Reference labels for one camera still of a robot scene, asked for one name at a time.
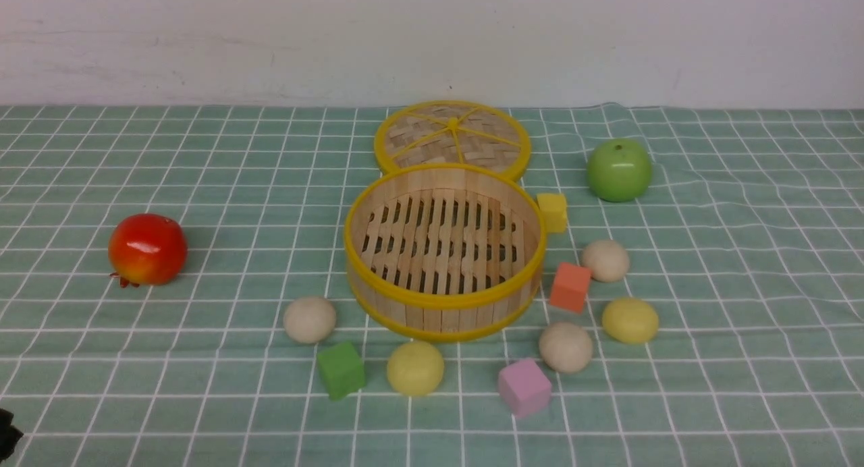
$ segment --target apple stem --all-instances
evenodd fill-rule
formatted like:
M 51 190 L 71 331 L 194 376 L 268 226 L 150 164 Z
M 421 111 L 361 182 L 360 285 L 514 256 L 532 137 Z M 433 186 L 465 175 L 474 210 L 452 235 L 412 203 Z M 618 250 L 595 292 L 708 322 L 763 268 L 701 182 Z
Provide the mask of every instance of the apple stem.
M 124 277 L 120 276 L 120 273 L 117 273 L 117 271 L 114 271 L 114 273 L 112 273 L 112 274 L 109 275 L 109 276 L 111 276 L 111 277 L 119 277 L 119 278 L 120 278 L 120 288 L 126 288 L 126 287 L 129 286 L 129 285 L 132 285 L 132 288 L 138 288 L 138 286 L 140 286 L 139 283 L 132 283 L 132 282 L 130 282 L 129 280 L 124 279 Z

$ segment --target toy block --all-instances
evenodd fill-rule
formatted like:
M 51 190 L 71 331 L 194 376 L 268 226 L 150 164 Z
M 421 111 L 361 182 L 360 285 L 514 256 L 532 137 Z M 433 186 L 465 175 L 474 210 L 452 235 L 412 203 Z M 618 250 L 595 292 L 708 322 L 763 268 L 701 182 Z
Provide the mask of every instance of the toy block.
M 537 206 L 546 221 L 546 232 L 567 230 L 567 197 L 564 194 L 537 194 Z
M 552 383 L 533 359 L 513 362 L 497 374 L 497 393 L 516 418 L 536 414 L 552 397 Z
M 591 285 L 591 270 L 572 263 L 558 265 L 549 303 L 559 309 L 583 313 L 585 298 Z
M 363 360 L 351 343 L 339 343 L 318 353 L 318 372 L 331 400 L 341 400 L 367 384 Z

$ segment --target bamboo steamer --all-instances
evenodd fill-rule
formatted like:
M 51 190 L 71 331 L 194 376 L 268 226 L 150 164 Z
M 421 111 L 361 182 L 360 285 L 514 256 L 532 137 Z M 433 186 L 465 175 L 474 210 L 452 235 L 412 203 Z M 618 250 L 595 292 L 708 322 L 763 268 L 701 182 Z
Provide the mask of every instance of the bamboo steamer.
M 546 228 L 512 179 L 466 163 L 385 174 L 346 220 L 348 282 L 394 332 L 465 341 L 518 319 L 541 285 Z

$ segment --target yellow rim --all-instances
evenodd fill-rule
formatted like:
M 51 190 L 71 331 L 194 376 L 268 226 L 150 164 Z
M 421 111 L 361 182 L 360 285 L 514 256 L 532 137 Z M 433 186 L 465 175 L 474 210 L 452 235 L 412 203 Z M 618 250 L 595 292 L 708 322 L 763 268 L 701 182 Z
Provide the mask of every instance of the yellow rim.
M 390 331 L 396 332 L 399 335 L 405 335 L 405 337 L 411 337 L 421 341 L 430 341 L 430 343 L 460 343 L 461 341 L 474 341 L 482 337 L 487 337 L 487 335 L 493 335 L 495 332 L 500 331 L 500 329 L 510 325 L 510 323 L 516 322 L 516 320 L 518 320 L 519 317 L 528 310 L 528 307 L 531 307 L 531 303 L 533 303 L 534 297 L 537 295 L 537 289 L 540 285 L 534 287 L 534 289 L 531 290 L 531 297 L 528 297 L 527 301 L 525 301 L 518 310 L 506 317 L 506 319 L 481 329 L 473 329 L 473 331 L 469 332 L 450 333 L 419 331 L 418 329 L 411 329 L 406 325 L 401 325 L 401 323 L 387 319 L 387 317 L 379 314 L 377 310 L 367 303 L 367 301 L 360 297 L 352 280 L 348 280 L 348 286 L 351 288 L 351 291 L 354 292 L 355 297 L 357 297 L 357 303 L 360 304 L 360 307 L 371 317 L 371 319 L 380 323 L 380 325 L 385 326 Z
M 388 283 L 373 273 L 363 264 L 363 261 L 360 260 L 357 249 L 355 249 L 354 243 L 352 243 L 351 240 L 351 222 L 354 220 L 354 214 L 357 212 L 359 203 L 367 199 L 367 196 L 369 196 L 370 193 L 373 193 L 375 188 L 379 187 L 379 185 L 384 184 L 393 178 L 399 177 L 399 175 L 416 171 L 435 171 L 436 169 L 465 169 L 465 171 L 473 171 L 488 175 L 492 178 L 497 178 L 518 192 L 522 196 L 522 199 L 525 199 L 525 202 L 531 206 L 531 210 L 537 216 L 537 221 L 540 224 L 540 236 L 537 236 L 537 251 L 534 252 L 531 259 L 525 263 L 524 268 L 519 270 L 515 275 L 513 275 L 513 277 L 507 279 L 503 283 L 499 283 L 499 285 L 491 286 L 491 288 L 487 288 L 481 292 L 471 292 L 462 295 L 430 295 L 428 293 L 405 290 L 404 288 L 400 288 L 392 283 Z M 348 255 L 348 265 L 357 271 L 361 280 L 365 283 L 369 283 L 376 292 L 379 292 L 386 298 L 391 298 L 403 304 L 414 305 L 429 310 L 469 309 L 479 305 L 493 303 L 500 298 L 507 297 L 513 292 L 518 291 L 519 288 L 531 280 L 531 277 L 533 277 L 534 273 L 537 272 L 537 268 L 542 267 L 543 258 L 546 254 L 547 239 L 546 222 L 543 220 L 543 215 L 540 213 L 540 208 L 538 208 L 537 203 L 534 202 L 534 199 L 532 199 L 527 192 L 516 185 L 512 180 L 502 178 L 493 171 L 488 171 L 488 169 L 482 169 L 473 165 L 464 165 L 463 163 L 428 163 L 428 165 L 416 165 L 399 169 L 398 171 L 379 178 L 379 180 L 365 188 L 365 190 L 359 194 L 357 199 L 354 201 L 354 204 L 352 204 L 351 211 L 348 211 L 348 218 L 346 218 L 345 226 L 342 231 L 342 238 L 345 242 L 346 255 Z
M 430 117 L 430 116 L 426 116 L 423 114 L 415 114 L 414 113 L 414 111 L 419 110 L 423 107 L 430 107 L 430 105 L 463 105 L 463 107 L 468 107 L 468 108 L 470 108 L 470 110 L 467 111 L 467 113 L 463 114 L 463 116 L 460 117 L 460 119 L 456 120 L 456 128 L 453 128 L 453 126 L 451 126 L 450 123 L 448 123 L 447 121 L 438 120 L 435 117 Z M 512 126 L 513 129 L 515 129 L 516 134 L 518 134 L 518 137 L 519 137 L 518 141 L 510 141 L 506 138 L 500 138 L 500 137 L 497 137 L 495 135 L 490 135 L 490 134 L 487 134 L 484 132 L 478 132 L 478 131 L 473 130 L 471 128 L 462 128 L 462 126 L 459 126 L 459 123 L 462 123 L 462 120 L 465 119 L 465 117 L 469 116 L 469 114 L 474 113 L 475 111 L 478 111 L 478 110 L 487 111 L 488 113 L 494 114 L 495 116 L 500 117 L 500 119 L 505 120 L 510 126 Z M 398 119 L 401 119 L 401 117 L 408 116 L 408 115 L 415 116 L 415 117 L 422 117 L 422 119 L 428 119 L 429 121 L 432 121 L 435 123 L 440 123 L 442 128 L 436 132 L 433 132 L 429 135 L 426 135 L 423 138 L 417 139 L 417 141 L 414 141 L 414 143 L 408 145 L 405 148 L 402 148 L 402 150 L 399 150 L 398 153 L 396 153 L 395 155 L 388 155 L 387 151 L 385 149 L 385 142 L 387 140 L 387 132 L 388 132 L 389 128 L 393 125 L 393 122 L 395 122 Z M 516 121 L 514 119 L 514 117 L 505 113 L 505 111 L 501 111 L 501 110 L 494 108 L 494 107 L 488 107 L 488 105 L 482 105 L 482 104 L 473 103 L 470 101 L 441 100 L 441 101 L 427 101 L 427 102 L 423 102 L 420 104 L 410 105 L 409 107 L 405 107 L 404 109 L 396 111 L 395 113 L 393 113 L 389 117 L 387 117 L 387 119 L 383 120 L 383 123 L 381 123 L 381 125 L 379 126 L 379 129 L 377 129 L 377 132 L 375 133 L 375 141 L 374 141 L 374 145 L 373 145 L 374 149 L 375 149 L 375 158 L 376 158 L 377 162 L 379 163 L 379 166 L 381 167 L 381 171 L 384 172 L 385 174 L 400 171 L 402 169 L 402 167 L 399 167 L 393 161 L 394 156 L 398 156 L 401 153 L 403 153 L 405 150 L 413 148 L 415 145 L 422 143 L 422 141 L 425 141 L 426 139 L 435 137 L 435 136 L 441 134 L 442 132 L 453 132 L 454 143 L 456 143 L 456 150 L 457 150 L 457 153 L 459 154 L 459 163 L 465 163 L 465 159 L 462 156 L 462 151 L 460 150 L 460 147 L 459 147 L 458 132 L 466 132 L 466 133 L 481 135 L 481 136 L 488 138 L 488 139 L 493 139 L 493 140 L 499 141 L 501 143 L 511 144 L 513 146 L 519 147 L 519 156 L 516 157 L 516 160 L 515 160 L 515 162 L 513 162 L 513 165 L 509 166 L 509 168 L 503 172 L 495 173 L 495 175 L 499 175 L 502 178 L 506 178 L 508 180 L 512 180 L 513 182 L 515 182 L 515 181 L 518 181 L 520 178 L 522 178 L 522 175 L 524 175 L 524 173 L 525 173 L 525 169 L 528 169 L 528 162 L 531 159 L 531 137 L 528 135 L 528 132 L 525 131 L 525 129 L 522 127 L 521 123 Z

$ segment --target black object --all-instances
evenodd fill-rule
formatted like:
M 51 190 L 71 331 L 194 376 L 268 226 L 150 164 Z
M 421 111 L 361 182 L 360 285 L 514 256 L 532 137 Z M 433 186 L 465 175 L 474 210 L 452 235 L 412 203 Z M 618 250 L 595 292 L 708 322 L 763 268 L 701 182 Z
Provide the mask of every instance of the black object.
M 21 430 L 12 426 L 12 418 L 15 418 L 15 415 L 0 409 L 0 464 L 12 457 L 18 441 L 24 437 Z

